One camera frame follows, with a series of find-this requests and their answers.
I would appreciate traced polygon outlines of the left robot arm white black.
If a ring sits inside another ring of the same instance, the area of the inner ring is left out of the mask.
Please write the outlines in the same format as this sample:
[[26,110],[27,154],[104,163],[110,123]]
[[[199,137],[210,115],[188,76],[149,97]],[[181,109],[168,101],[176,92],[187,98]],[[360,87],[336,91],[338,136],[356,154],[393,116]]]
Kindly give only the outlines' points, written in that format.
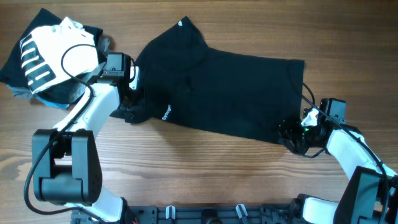
[[87,82],[71,76],[86,88],[83,98],[56,126],[32,137],[32,167],[24,186],[31,211],[76,211],[98,223],[139,223],[126,200],[103,186],[95,143],[111,113],[135,90],[138,75],[138,67],[131,66],[102,70]]

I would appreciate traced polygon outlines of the black t-shirt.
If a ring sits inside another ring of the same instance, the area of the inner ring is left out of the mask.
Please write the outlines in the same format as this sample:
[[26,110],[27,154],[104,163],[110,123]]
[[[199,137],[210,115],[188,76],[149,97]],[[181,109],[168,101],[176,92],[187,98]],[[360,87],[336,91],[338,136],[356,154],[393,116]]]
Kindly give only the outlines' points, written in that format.
[[187,17],[150,41],[136,65],[143,122],[278,143],[281,122],[300,115],[303,60],[211,48]]

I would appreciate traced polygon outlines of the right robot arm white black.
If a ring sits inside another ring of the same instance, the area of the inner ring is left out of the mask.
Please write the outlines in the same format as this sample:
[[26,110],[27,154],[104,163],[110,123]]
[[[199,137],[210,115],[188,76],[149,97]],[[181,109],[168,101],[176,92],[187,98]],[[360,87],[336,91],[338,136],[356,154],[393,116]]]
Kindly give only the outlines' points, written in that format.
[[338,203],[299,195],[291,216],[302,223],[397,223],[397,173],[370,150],[352,126],[326,119],[311,125],[299,118],[284,120],[279,141],[290,152],[306,156],[319,147],[333,156],[349,179]]

